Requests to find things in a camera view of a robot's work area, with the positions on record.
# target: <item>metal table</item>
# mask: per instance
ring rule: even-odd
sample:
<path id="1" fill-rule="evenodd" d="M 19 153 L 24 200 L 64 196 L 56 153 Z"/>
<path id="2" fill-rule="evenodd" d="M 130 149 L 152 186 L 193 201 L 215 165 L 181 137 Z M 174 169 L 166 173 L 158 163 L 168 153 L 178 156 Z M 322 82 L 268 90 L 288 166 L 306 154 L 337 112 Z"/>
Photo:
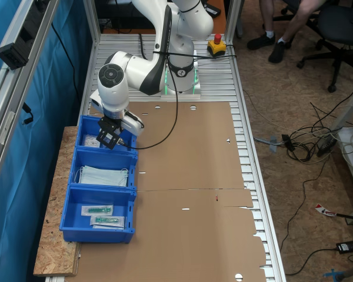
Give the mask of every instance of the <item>metal table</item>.
<path id="1" fill-rule="evenodd" d="M 94 2 L 84 0 L 89 27 L 93 37 L 93 46 L 89 60 L 88 73 L 85 81 L 84 96 L 80 115 L 89 115 L 91 102 L 90 94 L 97 89 L 97 74 L 103 66 L 106 58 L 116 51 L 125 51 L 141 57 L 138 35 L 100 34 L 98 20 L 96 18 Z M 242 0 L 231 1 L 229 9 L 227 29 L 222 40 L 232 44 L 235 25 Z M 148 59 L 152 58 L 155 35 L 143 35 L 144 53 Z M 208 55 L 207 41 L 194 41 L 198 55 Z M 233 47 L 227 50 L 228 55 L 234 55 Z M 212 60 L 199 61 L 199 78 L 201 84 L 200 102 L 229 102 L 233 118 L 233 127 L 238 146 L 238 157 L 242 167 L 242 177 L 245 187 L 250 189 L 253 208 L 250 208 L 254 216 L 254 224 L 257 230 L 256 236 L 260 237 L 266 254 L 264 269 L 267 281 L 286 282 L 284 268 L 282 266 L 271 212 L 267 195 L 259 167 L 259 161 L 255 150 L 251 133 L 248 114 L 245 106 L 241 80 L 239 78 L 237 61 L 235 58 L 223 58 L 213 62 Z M 148 96 L 138 90 L 130 89 L 131 102 L 165 101 L 161 94 Z M 196 101 L 191 98 L 178 97 L 180 101 Z M 47 277 L 46 282 L 63 282 L 63 277 Z"/>

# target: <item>person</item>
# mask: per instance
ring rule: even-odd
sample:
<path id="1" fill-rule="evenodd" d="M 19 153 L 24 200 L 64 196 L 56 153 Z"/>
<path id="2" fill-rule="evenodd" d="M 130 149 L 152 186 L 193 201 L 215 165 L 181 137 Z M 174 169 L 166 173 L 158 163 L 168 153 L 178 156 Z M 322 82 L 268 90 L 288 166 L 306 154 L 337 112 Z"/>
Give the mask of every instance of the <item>person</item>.
<path id="1" fill-rule="evenodd" d="M 284 57 L 287 43 L 307 23 L 309 16 L 315 12 L 326 0 L 301 0 L 297 13 L 289 22 L 284 34 L 278 39 L 268 60 L 271 63 L 280 63 Z M 259 0 L 260 11 L 264 22 L 265 34 L 247 43 L 247 48 L 257 50 L 261 47 L 273 45 L 276 35 L 273 30 L 273 0 Z"/>

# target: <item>hole in cardboard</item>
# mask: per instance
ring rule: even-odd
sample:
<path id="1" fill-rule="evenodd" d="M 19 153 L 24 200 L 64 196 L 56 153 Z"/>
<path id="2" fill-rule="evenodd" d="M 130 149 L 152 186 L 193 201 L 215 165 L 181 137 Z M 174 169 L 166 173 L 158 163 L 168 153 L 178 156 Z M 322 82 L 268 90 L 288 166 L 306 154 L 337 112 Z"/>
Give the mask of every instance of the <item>hole in cardboard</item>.
<path id="1" fill-rule="evenodd" d="M 237 274 L 235 275 L 235 279 L 236 279 L 236 281 L 241 282 L 241 281 L 243 280 L 242 274 L 241 274 L 241 273 L 237 273 Z"/>

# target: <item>sock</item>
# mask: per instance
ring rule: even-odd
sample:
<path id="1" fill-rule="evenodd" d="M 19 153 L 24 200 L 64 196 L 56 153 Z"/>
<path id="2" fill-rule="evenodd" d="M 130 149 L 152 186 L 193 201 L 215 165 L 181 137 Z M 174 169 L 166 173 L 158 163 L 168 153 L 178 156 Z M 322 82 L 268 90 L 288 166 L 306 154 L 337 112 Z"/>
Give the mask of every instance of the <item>sock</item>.
<path id="1" fill-rule="evenodd" d="M 265 33 L 268 38 L 272 38 L 275 35 L 275 33 L 273 31 L 265 31 Z"/>
<path id="2" fill-rule="evenodd" d="M 278 41 L 277 41 L 277 43 L 280 43 L 280 42 L 283 42 L 284 44 L 286 43 L 286 41 L 285 40 L 283 40 L 283 38 L 281 37 Z"/>

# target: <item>red button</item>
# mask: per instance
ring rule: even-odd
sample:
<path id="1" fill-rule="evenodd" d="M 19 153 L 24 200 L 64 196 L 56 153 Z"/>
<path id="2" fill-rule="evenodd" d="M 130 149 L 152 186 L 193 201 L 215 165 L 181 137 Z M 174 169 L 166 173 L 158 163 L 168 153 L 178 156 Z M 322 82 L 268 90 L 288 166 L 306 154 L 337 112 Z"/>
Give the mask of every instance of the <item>red button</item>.
<path id="1" fill-rule="evenodd" d="M 214 43 L 219 44 L 220 42 L 221 42 L 221 34 L 218 33 L 214 36 Z"/>

